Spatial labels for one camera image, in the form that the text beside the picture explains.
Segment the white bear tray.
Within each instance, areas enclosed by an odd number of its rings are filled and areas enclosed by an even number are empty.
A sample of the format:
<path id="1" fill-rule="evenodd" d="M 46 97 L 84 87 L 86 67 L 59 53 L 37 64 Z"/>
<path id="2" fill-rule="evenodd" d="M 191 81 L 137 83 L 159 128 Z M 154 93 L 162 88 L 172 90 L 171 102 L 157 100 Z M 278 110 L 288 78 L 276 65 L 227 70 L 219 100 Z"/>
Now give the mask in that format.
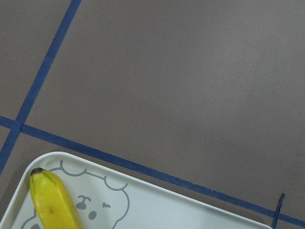
<path id="1" fill-rule="evenodd" d="M 26 168 L 0 223 L 40 229 L 29 191 L 41 167 L 64 182 L 87 229 L 264 229 L 265 225 L 65 153 L 44 154 Z"/>

